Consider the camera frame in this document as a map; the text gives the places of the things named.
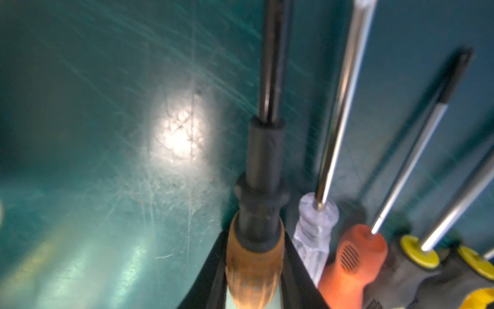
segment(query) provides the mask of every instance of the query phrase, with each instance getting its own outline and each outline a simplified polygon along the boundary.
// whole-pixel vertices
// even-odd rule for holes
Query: black and yellow screwdriver handle
[[[441,267],[436,253],[416,250],[417,242],[417,237],[406,235],[390,243],[379,275],[364,289],[362,308],[403,308],[413,301],[424,279],[439,274]]]
[[[465,246],[451,250],[441,274],[422,282],[407,309],[458,309],[477,290],[494,288],[494,266]]]

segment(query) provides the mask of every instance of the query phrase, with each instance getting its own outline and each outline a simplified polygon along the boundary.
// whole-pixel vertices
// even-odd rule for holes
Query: yellow ring
[[[476,272],[489,280],[494,280],[494,266],[489,261],[465,246],[460,246],[458,253]]]
[[[420,266],[428,269],[434,269],[439,266],[439,256],[436,251],[422,251],[418,246],[417,237],[405,235],[400,239],[400,245],[410,259]]]

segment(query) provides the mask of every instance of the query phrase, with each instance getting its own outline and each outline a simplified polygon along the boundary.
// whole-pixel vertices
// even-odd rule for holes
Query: screwdriver handle
[[[397,238],[389,244],[388,256],[376,280],[366,286],[362,308],[404,308],[413,301],[420,283],[440,271],[440,267],[429,269],[412,261]]]
[[[468,295],[460,309],[486,309],[494,302],[494,289],[481,289]]]
[[[362,308],[364,287],[375,280],[388,253],[384,237],[370,230],[356,224],[346,231],[336,260],[321,276],[318,289],[331,309]]]
[[[238,309],[263,309],[273,298],[280,281],[285,256],[285,229],[281,219],[276,246],[264,253],[252,252],[239,242],[235,215],[230,225],[226,250],[225,275],[233,302]]]
[[[477,271],[462,257],[460,250],[472,252],[466,247],[452,249],[443,263],[443,271],[424,280],[417,290],[415,300],[407,309],[458,309],[473,291],[494,288],[494,280]]]
[[[459,55],[453,65],[451,72],[449,73],[449,77],[446,80],[441,93],[439,94],[437,100],[438,103],[447,103],[449,101],[451,95],[459,84],[463,72],[465,72],[465,69],[468,67],[473,57],[473,48],[468,48]]]

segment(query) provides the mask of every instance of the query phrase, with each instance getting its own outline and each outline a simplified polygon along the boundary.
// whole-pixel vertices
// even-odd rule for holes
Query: ribbed grip
[[[477,273],[458,253],[451,250],[443,262],[443,271],[424,280],[407,309],[458,309],[474,291],[494,288],[494,280]]]
[[[357,224],[346,231],[335,262],[323,272],[318,289],[331,309],[362,309],[364,287],[377,277],[388,253],[382,235],[370,230]]]
[[[388,256],[377,278],[364,289],[364,308],[404,308],[413,301],[419,284],[437,275],[440,267],[425,269],[403,251],[399,239],[390,243]]]
[[[242,247],[235,236],[235,220],[230,225],[226,247],[226,280],[237,309],[263,309],[275,293],[285,255],[285,228],[281,237],[266,253],[255,253]]]

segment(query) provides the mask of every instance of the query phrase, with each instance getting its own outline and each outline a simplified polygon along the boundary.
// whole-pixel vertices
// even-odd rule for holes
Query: black rubber grip
[[[480,275],[452,249],[441,274],[422,282],[407,309],[458,309],[469,294],[487,288],[494,288],[494,281]]]
[[[388,255],[374,282],[364,289],[364,309],[404,308],[413,301],[419,284],[437,275],[440,266],[426,269],[403,252],[400,239],[393,241]]]
[[[235,186],[240,208],[235,231],[253,252],[267,252],[280,239],[280,209],[290,197],[281,177],[285,132],[282,120],[266,125],[253,117],[249,125],[247,170]]]

